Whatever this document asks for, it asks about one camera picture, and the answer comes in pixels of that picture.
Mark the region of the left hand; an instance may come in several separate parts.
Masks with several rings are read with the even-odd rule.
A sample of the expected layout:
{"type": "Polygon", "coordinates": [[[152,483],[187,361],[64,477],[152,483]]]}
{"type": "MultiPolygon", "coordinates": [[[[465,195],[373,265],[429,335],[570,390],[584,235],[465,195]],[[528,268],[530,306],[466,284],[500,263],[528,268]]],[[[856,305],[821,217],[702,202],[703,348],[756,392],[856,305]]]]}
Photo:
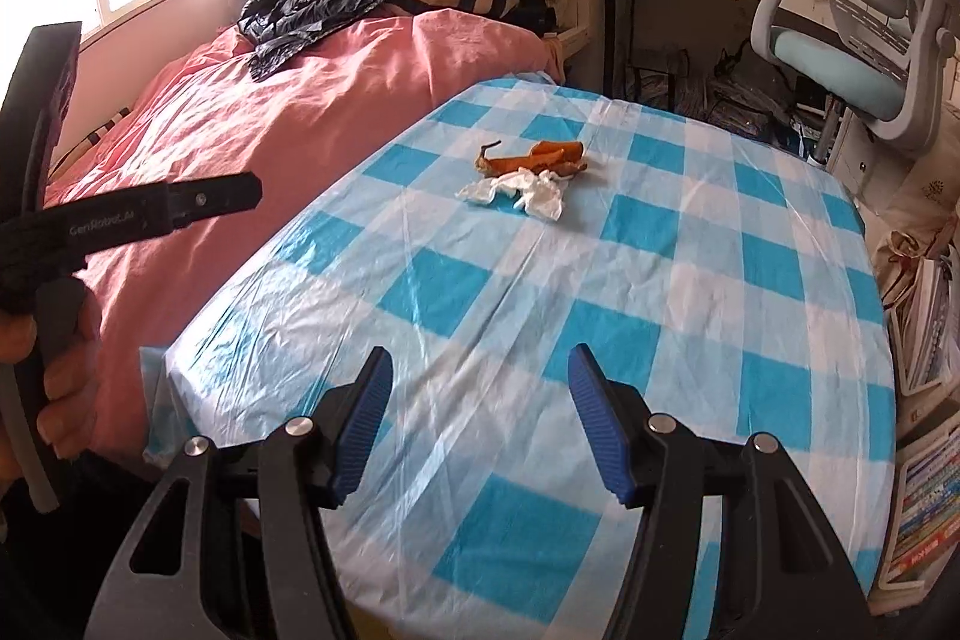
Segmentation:
{"type": "MultiPolygon", "coordinates": [[[[76,458],[86,450],[96,424],[101,308],[93,292],[86,289],[85,294],[70,344],[46,367],[47,406],[37,418],[39,434],[60,459],[76,458]]],[[[34,347],[36,331],[32,317],[2,312],[2,364],[25,360],[34,347]]],[[[2,492],[18,477],[20,464],[14,458],[2,420],[2,492]]]]}

